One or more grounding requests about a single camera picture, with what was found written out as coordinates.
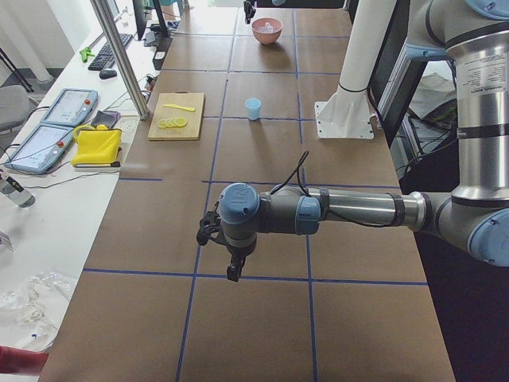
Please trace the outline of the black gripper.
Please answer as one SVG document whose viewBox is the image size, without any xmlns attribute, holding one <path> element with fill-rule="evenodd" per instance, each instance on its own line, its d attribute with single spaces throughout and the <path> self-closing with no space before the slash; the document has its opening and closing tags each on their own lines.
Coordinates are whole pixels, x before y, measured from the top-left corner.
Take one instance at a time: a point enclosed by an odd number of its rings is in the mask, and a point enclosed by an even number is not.
<svg viewBox="0 0 509 382">
<path fill-rule="evenodd" d="M 228 244 L 227 250 L 231 254 L 231 262 L 227 266 L 227 279 L 232 282 L 238 282 L 242 275 L 246 257 L 255 250 L 255 244 L 251 243 L 240 248 Z"/>
</svg>

